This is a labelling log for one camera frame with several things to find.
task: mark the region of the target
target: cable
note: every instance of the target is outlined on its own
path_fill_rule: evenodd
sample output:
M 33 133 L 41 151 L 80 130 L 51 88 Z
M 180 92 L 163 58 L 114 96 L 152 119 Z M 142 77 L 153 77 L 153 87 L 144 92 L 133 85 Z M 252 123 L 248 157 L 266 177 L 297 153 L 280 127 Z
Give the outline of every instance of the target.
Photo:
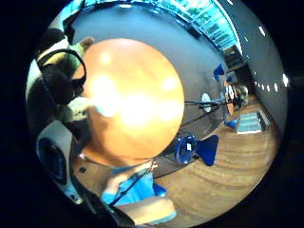
M 123 196 L 126 195 L 126 193 L 146 174 L 150 173 L 152 171 L 152 167 L 154 164 L 154 159 L 152 160 L 152 163 L 150 165 L 149 168 L 147 168 L 144 173 L 142 173 L 141 175 L 139 175 L 131 184 L 130 186 L 127 187 L 127 189 L 125 189 L 124 191 L 121 192 L 121 194 L 115 198 L 109 205 L 110 206 L 114 206 L 116 202 L 118 202 Z
M 186 125 L 189 125 L 190 123 L 193 123 L 195 121 L 198 121 L 200 120 L 201 118 L 204 118 L 205 116 L 217 111 L 219 109 L 220 106 L 222 105 L 227 105 L 227 104 L 230 104 L 230 103 L 234 103 L 234 101 L 230 101 L 230 102 L 224 102 L 224 103 L 215 103 L 215 102 L 189 102 L 189 101 L 185 101 L 185 105 L 198 105 L 199 108 L 205 108 L 205 107 L 215 107 L 213 109 L 211 109 L 210 112 L 206 112 L 206 113 L 203 113 L 202 115 L 198 116 L 197 118 L 187 122 L 187 123 L 183 123 L 180 127 L 183 127 L 183 126 L 186 126 Z
M 203 117 L 205 117 L 205 116 L 207 116 L 207 115 L 209 115 L 209 114 L 211 114 L 211 113 L 217 111 L 218 109 L 219 109 L 219 106 L 216 106 L 216 107 L 215 107 L 214 109 L 212 109 L 210 112 L 203 113 L 202 115 L 198 116 L 197 118 L 195 118 L 195 119 L 193 119 L 193 120 L 191 120 L 191 121 L 189 121 L 189 122 L 187 122 L 187 123 L 183 123 L 180 127 L 183 127 L 183 126 L 189 125 L 189 124 L 192 123 L 192 122 L 198 121 L 198 120 L 200 120 L 201 118 L 203 118 Z

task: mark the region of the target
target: blue stool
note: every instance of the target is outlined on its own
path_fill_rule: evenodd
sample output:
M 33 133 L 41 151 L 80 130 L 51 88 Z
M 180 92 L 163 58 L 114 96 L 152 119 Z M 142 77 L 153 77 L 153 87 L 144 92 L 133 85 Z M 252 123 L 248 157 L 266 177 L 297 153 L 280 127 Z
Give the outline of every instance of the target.
M 219 144 L 219 136 L 213 135 L 203 141 L 197 141 L 196 153 L 206 165 L 214 164 Z
M 213 135 L 205 140 L 197 141 L 193 135 L 187 135 L 178 139 L 175 157 L 178 163 L 187 164 L 190 162 L 194 153 L 208 166 L 214 164 L 219 144 L 219 137 Z
M 235 118 L 235 119 L 233 119 L 232 121 L 229 121 L 229 122 L 228 121 L 224 121 L 224 125 L 232 128 L 234 130 L 236 130 L 237 129 L 237 125 L 238 125 L 238 119 Z
M 225 71 L 221 64 L 213 71 L 214 78 L 219 82 L 219 75 L 224 75 Z

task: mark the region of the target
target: blue shirt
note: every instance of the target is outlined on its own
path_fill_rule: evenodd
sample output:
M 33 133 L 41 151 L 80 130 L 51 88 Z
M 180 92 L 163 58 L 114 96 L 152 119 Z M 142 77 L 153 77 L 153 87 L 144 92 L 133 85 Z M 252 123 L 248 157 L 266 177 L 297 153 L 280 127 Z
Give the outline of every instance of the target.
M 115 168 L 112 170 L 112 174 L 121 173 L 131 167 L 123 167 L 123 168 Z M 102 200 L 105 201 L 107 204 L 110 204 L 112 201 L 114 201 L 115 198 L 117 198 L 122 191 L 126 190 L 134 181 L 135 179 L 143 174 L 146 170 L 142 170 L 138 172 L 137 174 L 130 177 L 128 180 L 122 182 L 119 186 L 119 190 L 117 194 L 107 193 L 103 192 Z M 129 191 L 121 197 L 115 205 L 124 205 L 128 203 L 134 203 L 137 201 L 141 201 L 150 197 L 155 197 L 155 192 L 153 190 L 153 176 L 152 173 L 147 173 L 143 175 L 135 184 L 133 187 L 129 189 Z M 166 218 L 155 220 L 151 223 L 158 224 L 161 222 L 166 222 L 168 220 L 173 219 L 176 216 L 176 212 L 172 213 Z

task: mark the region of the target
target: blue object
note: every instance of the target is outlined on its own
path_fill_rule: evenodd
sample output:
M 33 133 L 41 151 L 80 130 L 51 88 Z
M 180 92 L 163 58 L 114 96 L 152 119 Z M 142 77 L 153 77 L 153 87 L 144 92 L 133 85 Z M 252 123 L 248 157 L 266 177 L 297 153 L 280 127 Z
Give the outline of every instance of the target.
M 124 170 L 127 170 L 131 167 L 123 167 L 123 168 L 116 168 L 112 171 L 113 174 L 117 174 L 120 172 L 123 172 Z M 142 170 L 141 172 L 133 175 L 128 180 L 122 182 L 120 184 L 120 188 L 117 192 L 117 194 L 111 194 L 103 192 L 102 200 L 106 203 L 111 203 L 115 198 L 117 198 L 124 190 L 126 190 L 133 182 L 134 180 L 145 170 Z M 137 201 L 141 201 L 150 197 L 154 197 L 155 193 L 153 190 L 153 176 L 152 173 L 148 173 L 146 175 L 143 175 L 139 181 L 134 184 L 133 187 L 130 188 L 130 190 L 125 194 L 120 200 L 117 201 L 115 204 L 118 205 L 124 205 L 128 203 L 134 203 Z
M 157 196 L 157 197 L 165 197 L 167 195 L 167 190 L 164 187 L 162 187 L 156 183 L 153 184 L 153 190 L 154 190 L 155 196 Z
M 194 154 L 195 141 L 194 135 L 178 138 L 177 147 L 174 153 L 178 163 L 187 164 L 190 162 L 192 155 Z
M 165 218 L 161 218 L 161 219 L 149 222 L 149 223 L 151 223 L 153 225 L 156 225 L 156 224 L 159 224 L 159 223 L 162 223 L 162 222 L 167 222 L 168 220 L 173 219 L 176 215 L 177 215 L 177 212 L 172 212 L 169 216 L 167 216 Z
M 132 167 L 122 167 L 122 168 L 115 168 L 112 171 L 112 174 L 117 174 L 120 172 L 123 172 L 129 168 Z M 107 193 L 103 192 L 102 194 L 102 200 L 105 201 L 107 204 L 110 204 L 115 198 L 117 198 L 122 191 L 124 191 L 126 188 L 132 184 L 132 182 L 145 170 L 140 171 L 139 173 L 133 175 L 131 178 L 128 180 L 122 182 L 120 184 L 120 188 L 117 194 L 112 194 L 112 193 Z M 151 173 L 148 173 L 146 175 L 143 175 L 140 180 L 130 188 L 130 190 L 127 192 L 126 195 L 124 195 L 118 202 L 115 204 L 116 206 L 118 205 L 123 205 L 123 204 L 128 204 L 128 203 L 133 203 L 137 201 L 144 200 L 146 198 L 158 196 L 158 197 L 165 197 L 167 191 L 165 190 L 164 187 L 153 183 L 153 176 Z M 173 219 L 177 215 L 176 212 L 171 213 L 169 216 L 165 218 L 161 218 L 158 220 L 154 220 L 150 222 L 151 224 L 159 224 L 162 222 L 166 222 L 168 220 Z
M 203 141 L 197 141 L 196 153 L 205 162 L 206 165 L 214 164 L 219 144 L 219 137 L 213 135 Z
M 235 118 L 235 119 L 233 119 L 232 121 L 229 121 L 229 122 L 225 121 L 224 124 L 225 124 L 225 126 L 228 126 L 232 129 L 236 130 L 237 129 L 237 124 L 238 124 L 238 119 Z
M 218 67 L 213 71 L 213 75 L 214 75 L 214 78 L 219 82 L 219 75 L 223 75 L 225 72 L 224 72 L 224 69 L 222 68 L 221 64 L 218 65 Z

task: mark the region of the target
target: person's hand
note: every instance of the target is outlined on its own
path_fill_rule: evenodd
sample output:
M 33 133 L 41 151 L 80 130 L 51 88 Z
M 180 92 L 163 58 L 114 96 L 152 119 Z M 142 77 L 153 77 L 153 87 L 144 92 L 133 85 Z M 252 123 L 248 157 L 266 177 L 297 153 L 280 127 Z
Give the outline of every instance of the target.
M 150 161 L 147 161 L 145 163 L 140 164 L 138 167 L 139 167 L 140 170 L 142 170 L 142 169 L 148 169 L 148 168 L 151 167 L 151 171 L 153 171 L 153 169 L 155 169 L 155 168 L 157 168 L 159 166 L 156 164 L 155 161 L 150 160 Z

